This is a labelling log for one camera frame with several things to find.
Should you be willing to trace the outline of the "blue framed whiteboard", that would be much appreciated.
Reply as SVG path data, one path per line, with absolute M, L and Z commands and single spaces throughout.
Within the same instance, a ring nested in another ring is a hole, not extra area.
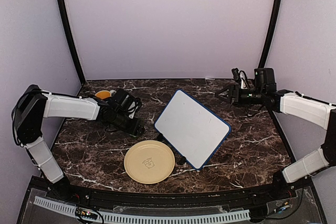
M 231 132 L 227 122 L 181 89 L 154 127 L 196 170 L 207 164 Z

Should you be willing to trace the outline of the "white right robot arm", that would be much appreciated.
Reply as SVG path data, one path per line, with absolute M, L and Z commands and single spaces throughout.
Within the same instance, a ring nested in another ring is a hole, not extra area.
M 268 187 L 271 199 L 286 194 L 288 184 L 335 166 L 335 104 L 277 90 L 275 84 L 250 89 L 230 84 L 215 97 L 234 106 L 260 105 L 280 120 L 298 160 L 274 174 L 275 183 Z

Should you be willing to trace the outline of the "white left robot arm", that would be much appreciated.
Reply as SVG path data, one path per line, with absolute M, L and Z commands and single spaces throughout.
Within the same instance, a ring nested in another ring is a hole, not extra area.
M 54 184 L 53 191 L 63 201 L 74 197 L 74 189 L 43 137 L 43 123 L 49 118 L 98 121 L 118 131 L 138 137 L 144 132 L 144 122 L 135 115 L 142 106 L 139 98 L 123 89 L 102 98 L 50 92 L 30 85 L 11 112 L 14 143 L 23 147 L 46 179 Z

